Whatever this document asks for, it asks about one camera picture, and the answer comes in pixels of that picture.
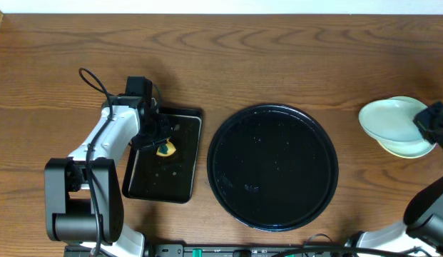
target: black plate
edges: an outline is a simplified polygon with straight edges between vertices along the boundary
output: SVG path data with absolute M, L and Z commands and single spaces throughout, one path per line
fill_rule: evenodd
M 177 151 L 169 157 L 160 157 L 156 149 L 131 149 L 122 192 L 128 198 L 185 203 L 193 191 L 202 113 L 161 107 L 160 115 L 166 115 L 174 129 L 170 142 Z
M 218 202 L 240 222 L 266 231 L 308 224 L 337 187 L 329 136 L 289 106 L 254 106 L 230 117 L 213 137 L 207 162 Z

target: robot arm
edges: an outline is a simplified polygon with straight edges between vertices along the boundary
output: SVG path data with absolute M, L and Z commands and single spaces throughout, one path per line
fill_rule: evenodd
M 403 221 L 378 231 L 360 232 L 347 246 L 394 252 L 420 248 L 432 256 L 443 255 L 443 177 L 412 199 Z
M 156 150 L 170 137 L 171 127 L 151 98 L 153 84 L 145 77 L 128 77 L 126 92 L 110 96 L 113 116 L 98 135 L 90 167 L 101 216 L 101 249 L 113 256 L 143 256 L 145 236 L 123 224 L 124 210 L 116 167 L 128 142 L 140 150 Z M 101 119 L 88 138 L 67 158 L 53 158 L 45 168 L 46 230 L 53 241 L 93 247 L 96 219 L 90 199 L 71 198 L 69 192 L 89 189 L 86 152 L 93 137 L 106 124 L 105 102 Z
M 101 119 L 90 133 L 88 138 L 68 157 L 74 161 L 85 161 L 88 144 L 107 121 L 110 111 L 107 107 L 102 109 Z M 137 135 L 140 128 L 140 118 L 137 109 L 130 106 L 113 106 L 113 120 L 107 125 L 94 146 L 91 160 L 97 158 L 113 159 L 115 166 L 118 165 L 128 143 Z

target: round black plate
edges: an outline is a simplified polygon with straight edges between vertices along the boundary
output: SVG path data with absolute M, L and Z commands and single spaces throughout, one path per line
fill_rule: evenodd
M 289 106 L 261 105 L 230 117 L 208 151 L 208 180 L 240 222 L 288 231 L 314 220 L 338 180 L 334 146 L 321 125 Z

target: white wall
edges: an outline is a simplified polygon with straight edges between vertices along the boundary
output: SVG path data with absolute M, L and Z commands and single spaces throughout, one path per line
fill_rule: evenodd
M 0 0 L 8 13 L 443 14 L 443 0 Z

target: black tray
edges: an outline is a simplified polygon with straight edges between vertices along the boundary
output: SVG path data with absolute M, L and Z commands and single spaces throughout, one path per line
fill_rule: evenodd
M 193 191 L 202 113 L 161 107 L 160 115 L 166 115 L 174 128 L 170 142 L 177 151 L 160 157 L 156 151 L 131 149 L 122 192 L 128 198 L 186 203 Z

